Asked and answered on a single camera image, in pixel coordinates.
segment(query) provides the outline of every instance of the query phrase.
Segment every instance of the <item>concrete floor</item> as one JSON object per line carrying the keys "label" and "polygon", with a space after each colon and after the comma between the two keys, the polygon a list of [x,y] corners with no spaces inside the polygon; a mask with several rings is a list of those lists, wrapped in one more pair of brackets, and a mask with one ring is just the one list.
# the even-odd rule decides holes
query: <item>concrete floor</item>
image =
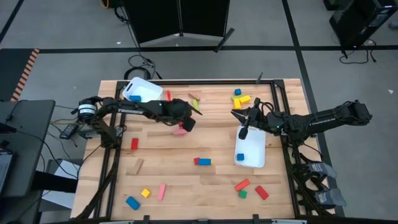
{"label": "concrete floor", "polygon": [[[16,4],[0,0],[0,29]],[[319,0],[289,0],[300,45],[336,45],[328,23],[331,12]],[[395,14],[390,21],[398,20]],[[398,31],[387,23],[372,38],[379,45],[397,45]],[[236,32],[227,45],[292,46],[280,0],[232,0],[228,26]],[[207,40],[170,40],[153,46],[208,45]],[[25,1],[10,27],[1,48],[95,48],[133,47],[127,27],[113,11],[101,8],[97,0]],[[96,95],[101,80],[122,79],[129,68],[130,53],[40,54],[22,92],[22,99],[54,99],[58,105],[77,105]],[[164,78],[301,78],[294,51],[221,51],[143,53],[157,64]],[[343,65],[339,51],[303,52],[319,110],[346,100],[359,99],[374,115],[365,127],[342,127],[325,133],[337,183],[347,206],[347,217],[398,220],[398,50],[374,51],[377,63]],[[356,52],[350,60],[364,60]],[[56,108],[53,119],[70,118],[70,111]],[[81,159],[85,142],[76,138],[78,148],[65,142],[72,159]],[[55,157],[67,158],[60,144],[46,141]],[[50,159],[46,149],[44,157]],[[45,214],[42,222],[60,221],[68,213]]]}

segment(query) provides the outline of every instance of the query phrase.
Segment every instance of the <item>wooden tabletop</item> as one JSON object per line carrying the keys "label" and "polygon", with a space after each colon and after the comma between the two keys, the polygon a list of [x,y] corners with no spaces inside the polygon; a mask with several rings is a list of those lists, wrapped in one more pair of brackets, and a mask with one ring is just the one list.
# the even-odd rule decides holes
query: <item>wooden tabletop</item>
{"label": "wooden tabletop", "polygon": [[[307,102],[299,79],[285,79],[285,89],[292,114],[308,114]],[[114,97],[117,81],[102,81],[98,96]],[[260,218],[293,218],[293,206],[279,137],[266,134],[266,165],[263,168],[247,168],[234,165],[234,147],[238,120],[231,115],[231,96],[237,88],[250,95],[252,106],[255,97],[273,102],[269,85],[163,85],[170,90],[172,98],[181,98],[192,103],[188,93],[200,96],[200,111],[203,116],[193,115],[197,121],[192,132],[186,136],[174,136],[169,127],[155,123],[143,116],[127,115],[127,131],[123,134],[122,153],[114,195],[112,220],[142,220],[150,215],[151,220],[181,219],[247,219],[253,214]],[[278,91],[279,104],[282,97]],[[131,139],[139,138],[138,150],[132,151]],[[315,139],[306,143],[317,148]],[[97,148],[99,139],[87,143],[85,157]],[[300,152],[309,159],[320,160],[317,152],[302,146]],[[104,149],[98,149],[85,161],[80,171],[75,203],[71,217],[77,216],[98,189]],[[211,166],[195,166],[193,158],[211,158]],[[138,159],[143,159],[137,175],[131,173]],[[244,179],[251,184],[245,188],[248,197],[238,197],[234,186]],[[163,201],[157,200],[159,185],[166,184]],[[262,200],[254,190],[261,185],[269,194]],[[151,195],[144,198],[143,189]],[[133,210],[125,202],[132,196],[141,204]],[[104,215],[106,203],[101,214]]]}

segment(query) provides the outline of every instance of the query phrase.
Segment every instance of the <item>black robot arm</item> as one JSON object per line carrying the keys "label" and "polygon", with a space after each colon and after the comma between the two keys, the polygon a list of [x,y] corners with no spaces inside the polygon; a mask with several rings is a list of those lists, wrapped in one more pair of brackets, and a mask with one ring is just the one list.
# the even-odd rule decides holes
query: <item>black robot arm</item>
{"label": "black robot arm", "polygon": [[[264,106],[271,112],[264,116]],[[308,115],[288,115],[285,112],[274,111],[272,104],[254,100],[253,108],[232,110],[244,128],[239,133],[240,139],[245,139],[248,127],[259,128],[275,136],[286,135],[289,144],[299,146],[311,135],[337,128],[344,124],[353,126],[367,125],[372,115],[365,104],[358,100],[347,101],[336,108]]]}
{"label": "black robot arm", "polygon": [[[102,106],[100,109],[97,108],[97,103]],[[81,100],[79,107],[72,111],[72,114],[78,113],[79,122],[87,124],[100,134],[101,147],[115,148],[120,142],[116,136],[116,129],[109,127],[103,121],[107,114],[115,112],[138,114],[156,122],[163,122],[168,126],[183,122],[183,129],[191,131],[196,123],[191,118],[192,111],[201,115],[199,111],[181,99],[173,99],[172,101],[152,100],[141,103],[93,96]]]}

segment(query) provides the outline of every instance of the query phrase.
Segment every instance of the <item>red rectangular block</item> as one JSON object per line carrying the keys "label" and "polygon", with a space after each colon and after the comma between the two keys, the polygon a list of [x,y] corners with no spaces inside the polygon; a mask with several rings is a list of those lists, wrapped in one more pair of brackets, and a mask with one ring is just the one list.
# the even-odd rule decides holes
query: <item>red rectangular block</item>
{"label": "red rectangular block", "polygon": [[263,200],[267,199],[269,194],[260,185],[256,187],[256,192],[261,196]]}
{"label": "red rectangular block", "polygon": [[247,186],[247,185],[249,185],[249,184],[250,184],[249,179],[246,179],[246,180],[242,181],[240,184],[238,184],[237,186],[235,186],[235,190],[236,190],[236,191],[240,191],[240,190],[242,190],[243,188],[245,188],[245,186]]}
{"label": "red rectangular block", "polygon": [[172,94],[168,90],[166,90],[166,99],[167,101],[172,101]]}
{"label": "red rectangular block", "polygon": [[132,150],[138,149],[138,138],[133,138],[131,140],[131,149]]}

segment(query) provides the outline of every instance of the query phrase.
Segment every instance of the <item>blue block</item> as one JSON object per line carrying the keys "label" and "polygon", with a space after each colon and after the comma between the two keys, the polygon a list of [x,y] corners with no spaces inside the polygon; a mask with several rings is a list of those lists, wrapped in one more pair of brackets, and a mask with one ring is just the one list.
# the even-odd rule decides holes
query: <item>blue block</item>
{"label": "blue block", "polygon": [[235,96],[238,96],[240,94],[242,94],[242,90],[241,89],[236,89],[235,90]]}
{"label": "blue block", "polygon": [[236,155],[236,160],[237,161],[243,161],[244,160],[244,154],[243,153],[238,153]]}
{"label": "blue block", "polygon": [[211,165],[211,159],[199,158],[198,165],[200,165],[200,166],[210,166]]}
{"label": "blue block", "polygon": [[129,96],[129,100],[135,102],[141,102],[141,96]]}
{"label": "blue block", "polygon": [[140,206],[140,204],[132,196],[127,198],[126,203],[134,210],[137,210]]}

